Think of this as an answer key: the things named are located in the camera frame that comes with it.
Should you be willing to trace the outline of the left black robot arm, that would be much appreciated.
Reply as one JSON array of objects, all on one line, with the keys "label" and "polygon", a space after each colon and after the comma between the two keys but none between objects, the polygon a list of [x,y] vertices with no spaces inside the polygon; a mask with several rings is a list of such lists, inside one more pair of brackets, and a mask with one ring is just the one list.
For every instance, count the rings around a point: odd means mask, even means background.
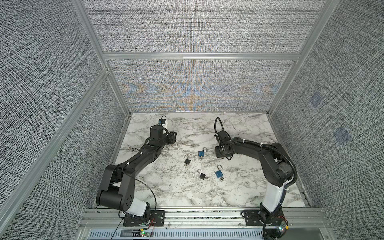
[{"label": "left black robot arm", "polygon": [[137,217],[148,214],[149,204],[135,197],[136,176],[161,155],[165,146],[175,144],[176,138],[176,132],[162,125],[152,126],[150,137],[133,157],[105,168],[96,196],[97,205]]}]

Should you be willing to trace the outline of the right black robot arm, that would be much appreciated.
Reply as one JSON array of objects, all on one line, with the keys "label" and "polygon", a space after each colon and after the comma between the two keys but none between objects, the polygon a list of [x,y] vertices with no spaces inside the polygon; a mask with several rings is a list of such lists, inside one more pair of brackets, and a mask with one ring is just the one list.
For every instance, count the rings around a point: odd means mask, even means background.
[{"label": "right black robot arm", "polygon": [[215,134],[218,158],[232,159],[233,155],[245,155],[261,163],[267,190],[261,208],[269,213],[276,212],[283,204],[289,186],[298,178],[297,168],[278,143],[272,145],[257,143],[241,138],[231,138],[226,131]]}]

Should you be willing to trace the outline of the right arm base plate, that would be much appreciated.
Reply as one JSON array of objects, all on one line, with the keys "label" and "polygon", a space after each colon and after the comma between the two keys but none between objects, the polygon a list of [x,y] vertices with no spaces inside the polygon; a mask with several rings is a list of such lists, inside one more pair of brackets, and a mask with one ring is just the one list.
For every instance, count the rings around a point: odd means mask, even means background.
[{"label": "right arm base plate", "polygon": [[[241,216],[246,221],[247,226],[262,226],[269,215],[268,211],[259,209],[243,210],[241,212]],[[276,216],[267,223],[267,226],[280,226],[281,224],[288,225],[283,209],[278,211]]]}]

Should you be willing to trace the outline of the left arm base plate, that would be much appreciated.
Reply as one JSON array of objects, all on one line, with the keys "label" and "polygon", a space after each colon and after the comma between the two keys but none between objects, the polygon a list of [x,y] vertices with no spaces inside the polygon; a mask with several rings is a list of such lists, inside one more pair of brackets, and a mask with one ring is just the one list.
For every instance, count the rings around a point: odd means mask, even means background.
[{"label": "left arm base plate", "polygon": [[163,210],[155,210],[145,213],[144,216],[135,216],[126,214],[123,221],[124,227],[148,228],[150,224],[154,227],[163,227],[165,222],[165,213]]}]

